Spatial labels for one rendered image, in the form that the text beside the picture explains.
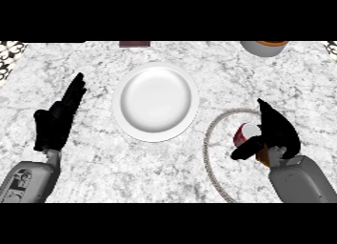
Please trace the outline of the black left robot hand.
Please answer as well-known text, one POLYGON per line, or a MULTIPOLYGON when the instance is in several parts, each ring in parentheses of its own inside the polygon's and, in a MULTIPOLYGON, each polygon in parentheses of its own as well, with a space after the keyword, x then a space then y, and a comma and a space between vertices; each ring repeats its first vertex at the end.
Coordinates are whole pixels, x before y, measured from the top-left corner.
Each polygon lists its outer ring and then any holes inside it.
POLYGON ((76 109, 80 98, 86 92, 83 75, 79 73, 66 89, 63 98, 52 103, 47 110, 33 112, 36 125, 36 139, 33 150, 38 152, 47 150, 60 151, 64 147, 76 109))

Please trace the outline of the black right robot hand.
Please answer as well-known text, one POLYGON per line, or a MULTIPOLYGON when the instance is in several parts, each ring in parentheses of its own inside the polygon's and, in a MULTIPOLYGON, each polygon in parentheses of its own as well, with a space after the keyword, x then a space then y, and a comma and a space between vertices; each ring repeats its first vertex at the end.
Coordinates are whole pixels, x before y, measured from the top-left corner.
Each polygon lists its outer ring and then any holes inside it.
POLYGON ((291 159, 300 151, 297 132, 287 118, 257 99, 260 104, 260 135, 254 135, 232 151, 231 159, 247 159, 263 147, 284 147, 284 159, 291 159))

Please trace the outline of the red can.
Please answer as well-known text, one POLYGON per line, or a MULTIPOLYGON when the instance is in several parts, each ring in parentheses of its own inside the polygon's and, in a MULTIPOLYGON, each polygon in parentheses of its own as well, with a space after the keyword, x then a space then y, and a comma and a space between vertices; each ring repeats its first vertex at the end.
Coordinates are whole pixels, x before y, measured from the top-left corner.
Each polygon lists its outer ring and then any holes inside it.
POLYGON ((232 144, 238 147, 253 136, 260 135, 260 128, 253 123, 242 123, 232 137, 232 144))

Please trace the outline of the white oval plate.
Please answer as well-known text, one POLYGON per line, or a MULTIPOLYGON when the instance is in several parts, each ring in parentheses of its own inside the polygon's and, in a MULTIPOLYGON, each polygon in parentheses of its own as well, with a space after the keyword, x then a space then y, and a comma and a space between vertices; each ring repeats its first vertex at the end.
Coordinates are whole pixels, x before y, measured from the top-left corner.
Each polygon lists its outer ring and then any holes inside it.
POLYGON ((198 88, 178 66, 150 62, 125 74, 111 97, 111 112, 117 126, 133 139, 170 140, 189 127, 197 111, 198 88))

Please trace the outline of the grey pot with orange rim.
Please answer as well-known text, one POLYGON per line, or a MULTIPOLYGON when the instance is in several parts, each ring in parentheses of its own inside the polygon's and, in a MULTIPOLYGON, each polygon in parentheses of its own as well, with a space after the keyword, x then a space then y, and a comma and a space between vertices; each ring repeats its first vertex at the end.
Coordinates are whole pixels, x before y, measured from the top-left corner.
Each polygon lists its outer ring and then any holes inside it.
POLYGON ((241 41, 240 42, 244 50, 259 56, 259 57, 272 57, 279 54, 287 41, 241 41))

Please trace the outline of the dark red block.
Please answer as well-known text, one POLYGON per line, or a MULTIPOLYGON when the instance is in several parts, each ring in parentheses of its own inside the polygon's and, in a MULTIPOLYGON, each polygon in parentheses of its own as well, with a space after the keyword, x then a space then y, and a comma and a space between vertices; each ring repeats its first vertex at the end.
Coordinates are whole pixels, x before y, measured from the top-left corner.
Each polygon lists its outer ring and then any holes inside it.
POLYGON ((147 48, 150 41, 119 41, 119 48, 147 48))

